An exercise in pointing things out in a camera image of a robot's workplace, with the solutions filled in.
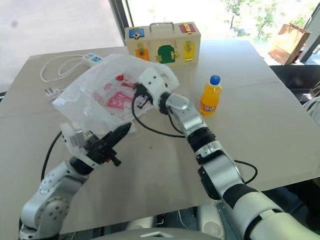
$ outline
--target blue lock panel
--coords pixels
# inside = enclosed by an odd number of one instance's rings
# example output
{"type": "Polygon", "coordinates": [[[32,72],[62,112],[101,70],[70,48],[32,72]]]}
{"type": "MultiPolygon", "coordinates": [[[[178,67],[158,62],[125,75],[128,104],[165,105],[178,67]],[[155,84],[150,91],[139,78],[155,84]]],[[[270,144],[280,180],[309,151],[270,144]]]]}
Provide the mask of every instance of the blue lock panel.
{"type": "Polygon", "coordinates": [[[135,34],[139,34],[139,38],[143,38],[145,36],[145,30],[143,28],[138,29],[129,29],[129,38],[134,39],[135,34]]]}

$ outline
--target blue bottle cap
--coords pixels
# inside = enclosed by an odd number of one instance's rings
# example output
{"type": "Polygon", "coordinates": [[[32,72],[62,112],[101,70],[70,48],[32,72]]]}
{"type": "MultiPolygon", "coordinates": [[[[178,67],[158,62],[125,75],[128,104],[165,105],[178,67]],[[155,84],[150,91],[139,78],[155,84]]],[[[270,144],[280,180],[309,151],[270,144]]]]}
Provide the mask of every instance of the blue bottle cap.
{"type": "Polygon", "coordinates": [[[220,77],[218,75],[212,75],[210,77],[210,83],[212,85],[218,85],[220,83],[220,77]]]}

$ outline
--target paper bag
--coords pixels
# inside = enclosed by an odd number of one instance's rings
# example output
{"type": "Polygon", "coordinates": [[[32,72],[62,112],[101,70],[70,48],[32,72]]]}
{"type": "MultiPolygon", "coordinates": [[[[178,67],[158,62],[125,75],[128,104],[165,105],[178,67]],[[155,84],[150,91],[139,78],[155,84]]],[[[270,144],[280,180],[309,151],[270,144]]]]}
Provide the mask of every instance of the paper bag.
{"type": "Polygon", "coordinates": [[[284,24],[268,54],[282,65],[291,64],[310,34],[292,23],[284,24]]]}

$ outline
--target plastic bag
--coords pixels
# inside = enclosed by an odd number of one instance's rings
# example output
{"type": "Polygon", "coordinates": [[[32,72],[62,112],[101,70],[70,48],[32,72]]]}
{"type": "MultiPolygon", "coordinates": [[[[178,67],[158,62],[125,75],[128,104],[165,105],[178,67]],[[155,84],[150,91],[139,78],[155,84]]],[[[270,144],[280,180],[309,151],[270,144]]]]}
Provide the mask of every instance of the plastic bag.
{"type": "MultiPolygon", "coordinates": [[[[164,64],[129,55],[112,54],[71,83],[52,104],[82,129],[105,135],[133,120],[133,87],[149,67],[157,71],[170,90],[179,85],[177,77],[164,64]]],[[[142,100],[142,97],[137,98],[136,103],[142,100]]],[[[152,107],[147,103],[143,109],[134,110],[139,116],[152,107]]]]}

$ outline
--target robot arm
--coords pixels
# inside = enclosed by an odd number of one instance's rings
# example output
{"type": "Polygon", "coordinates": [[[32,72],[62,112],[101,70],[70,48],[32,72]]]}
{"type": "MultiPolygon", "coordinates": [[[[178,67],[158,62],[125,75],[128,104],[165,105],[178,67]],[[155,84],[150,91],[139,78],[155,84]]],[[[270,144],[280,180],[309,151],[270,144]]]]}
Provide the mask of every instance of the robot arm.
{"type": "Polygon", "coordinates": [[[235,162],[197,109],[186,97],[170,93],[154,69],[144,71],[139,83],[136,95],[145,95],[161,113],[177,119],[200,165],[205,191],[212,199],[222,199],[244,240],[320,239],[262,192],[244,184],[235,162]]]}
{"type": "Polygon", "coordinates": [[[38,191],[24,205],[21,213],[20,240],[55,240],[68,214],[73,196],[87,181],[89,174],[102,163],[116,158],[116,145],[129,131],[131,123],[118,127],[102,139],[91,132],[64,124],[62,136],[71,154],[41,181],[38,191]]]}

